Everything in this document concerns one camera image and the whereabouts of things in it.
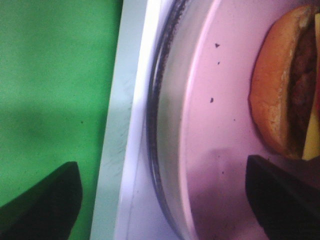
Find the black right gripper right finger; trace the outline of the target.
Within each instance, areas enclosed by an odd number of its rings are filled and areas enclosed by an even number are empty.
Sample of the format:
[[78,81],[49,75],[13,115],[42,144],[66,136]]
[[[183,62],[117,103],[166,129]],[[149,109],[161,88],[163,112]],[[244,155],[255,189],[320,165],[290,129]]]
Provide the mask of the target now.
[[245,192],[270,240],[318,240],[320,191],[259,155],[247,158]]

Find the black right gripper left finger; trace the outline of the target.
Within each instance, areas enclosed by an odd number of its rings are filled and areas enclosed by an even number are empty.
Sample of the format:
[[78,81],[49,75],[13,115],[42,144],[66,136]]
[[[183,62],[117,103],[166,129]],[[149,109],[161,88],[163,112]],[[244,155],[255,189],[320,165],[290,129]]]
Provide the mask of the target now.
[[0,208],[2,240],[67,240],[83,188],[77,162],[66,162]]

